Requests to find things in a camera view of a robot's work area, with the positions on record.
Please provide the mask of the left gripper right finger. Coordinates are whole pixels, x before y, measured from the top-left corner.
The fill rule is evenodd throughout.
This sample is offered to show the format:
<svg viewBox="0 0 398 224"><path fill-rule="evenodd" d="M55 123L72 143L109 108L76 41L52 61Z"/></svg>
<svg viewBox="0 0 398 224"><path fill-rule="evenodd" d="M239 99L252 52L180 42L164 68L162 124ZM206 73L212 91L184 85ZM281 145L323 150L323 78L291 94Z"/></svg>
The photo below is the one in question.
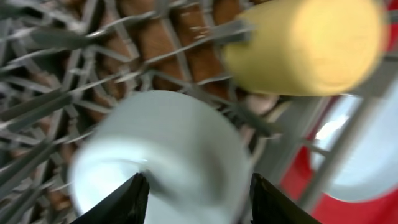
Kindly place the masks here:
<svg viewBox="0 0 398 224"><path fill-rule="evenodd" d="M250 186L252 224L320 224L259 173Z"/></svg>

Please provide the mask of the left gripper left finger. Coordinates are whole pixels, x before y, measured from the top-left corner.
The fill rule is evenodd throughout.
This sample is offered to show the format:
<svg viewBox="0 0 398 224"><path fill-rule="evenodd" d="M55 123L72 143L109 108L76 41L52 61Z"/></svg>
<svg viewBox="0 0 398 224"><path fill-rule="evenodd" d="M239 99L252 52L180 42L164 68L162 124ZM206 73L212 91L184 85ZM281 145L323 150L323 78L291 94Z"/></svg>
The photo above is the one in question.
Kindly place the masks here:
<svg viewBox="0 0 398 224"><path fill-rule="evenodd" d="M72 224L144 224L149 190L144 174L136 173Z"/></svg>

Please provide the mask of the light green small plate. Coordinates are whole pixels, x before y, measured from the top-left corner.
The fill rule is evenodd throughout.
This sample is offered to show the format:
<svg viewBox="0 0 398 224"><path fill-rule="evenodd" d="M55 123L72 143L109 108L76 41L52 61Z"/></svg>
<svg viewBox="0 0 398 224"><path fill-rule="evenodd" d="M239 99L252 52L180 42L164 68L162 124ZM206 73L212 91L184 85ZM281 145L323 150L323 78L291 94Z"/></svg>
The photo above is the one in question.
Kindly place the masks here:
<svg viewBox="0 0 398 224"><path fill-rule="evenodd" d="M83 215L117 200L129 179L149 182L146 223L236 223L252 174L238 130L188 95L151 90L122 100L74 154L70 197Z"/></svg>

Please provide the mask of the light blue plate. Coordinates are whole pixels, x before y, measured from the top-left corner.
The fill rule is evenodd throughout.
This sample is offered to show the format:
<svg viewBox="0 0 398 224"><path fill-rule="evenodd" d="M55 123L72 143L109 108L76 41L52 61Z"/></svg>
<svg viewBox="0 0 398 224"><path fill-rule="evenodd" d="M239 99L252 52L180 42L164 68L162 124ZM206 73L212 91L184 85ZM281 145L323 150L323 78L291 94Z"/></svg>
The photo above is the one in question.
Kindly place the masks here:
<svg viewBox="0 0 398 224"><path fill-rule="evenodd" d="M322 193L355 203L395 190L397 80L380 96L339 97L306 145L314 174L300 204L308 206Z"/></svg>

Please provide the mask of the yellow plastic cup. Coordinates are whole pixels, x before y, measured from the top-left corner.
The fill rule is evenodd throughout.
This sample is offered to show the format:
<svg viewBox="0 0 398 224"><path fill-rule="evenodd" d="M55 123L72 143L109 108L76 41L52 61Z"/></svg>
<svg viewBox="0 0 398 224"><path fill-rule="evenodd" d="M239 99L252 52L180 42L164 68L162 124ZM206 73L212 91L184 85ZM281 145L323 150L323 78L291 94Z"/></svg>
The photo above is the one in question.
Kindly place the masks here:
<svg viewBox="0 0 398 224"><path fill-rule="evenodd" d="M330 96L365 81L381 61L387 11L373 0L275 0L241 13L250 38L224 47L242 89L260 94Z"/></svg>

